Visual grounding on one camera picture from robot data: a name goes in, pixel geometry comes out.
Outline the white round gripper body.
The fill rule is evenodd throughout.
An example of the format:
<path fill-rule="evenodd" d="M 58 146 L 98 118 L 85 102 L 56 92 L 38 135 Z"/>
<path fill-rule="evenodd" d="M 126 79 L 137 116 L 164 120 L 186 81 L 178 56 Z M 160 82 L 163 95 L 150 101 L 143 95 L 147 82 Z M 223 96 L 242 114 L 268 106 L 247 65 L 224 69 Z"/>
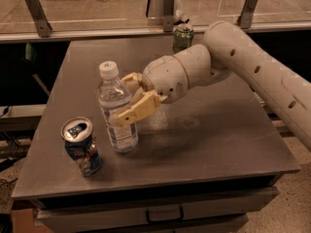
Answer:
<path fill-rule="evenodd" d="M 143 72 L 148 90 L 154 89 L 163 103 L 173 103 L 189 89 L 189 79 L 182 63 L 174 56 L 165 55 L 148 64 Z"/>

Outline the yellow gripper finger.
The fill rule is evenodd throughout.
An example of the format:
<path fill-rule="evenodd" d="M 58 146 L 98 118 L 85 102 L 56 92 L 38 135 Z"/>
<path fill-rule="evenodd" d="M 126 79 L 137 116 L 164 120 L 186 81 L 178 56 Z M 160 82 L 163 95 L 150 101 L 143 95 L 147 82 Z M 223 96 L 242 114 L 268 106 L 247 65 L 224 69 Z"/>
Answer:
<path fill-rule="evenodd" d="M 140 73 L 130 73 L 123 77 L 122 81 L 134 95 L 141 95 L 144 92 L 143 76 Z"/>
<path fill-rule="evenodd" d="M 149 117 L 160 105 L 160 96 L 155 90 L 142 92 L 140 99 L 135 104 L 118 114 L 118 123 L 120 125 L 129 125 Z"/>

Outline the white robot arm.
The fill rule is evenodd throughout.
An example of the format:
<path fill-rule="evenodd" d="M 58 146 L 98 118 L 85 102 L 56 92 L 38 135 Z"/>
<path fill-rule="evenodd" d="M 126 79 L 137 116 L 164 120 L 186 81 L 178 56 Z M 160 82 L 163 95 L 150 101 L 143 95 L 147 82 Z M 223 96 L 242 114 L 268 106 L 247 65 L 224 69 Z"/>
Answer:
<path fill-rule="evenodd" d="M 122 80 L 133 104 L 116 116 L 128 125 L 173 103 L 195 86 L 218 83 L 235 73 L 311 150 L 311 83 L 269 55 L 242 29 L 228 21 L 208 26 L 202 42 L 152 62 Z"/>

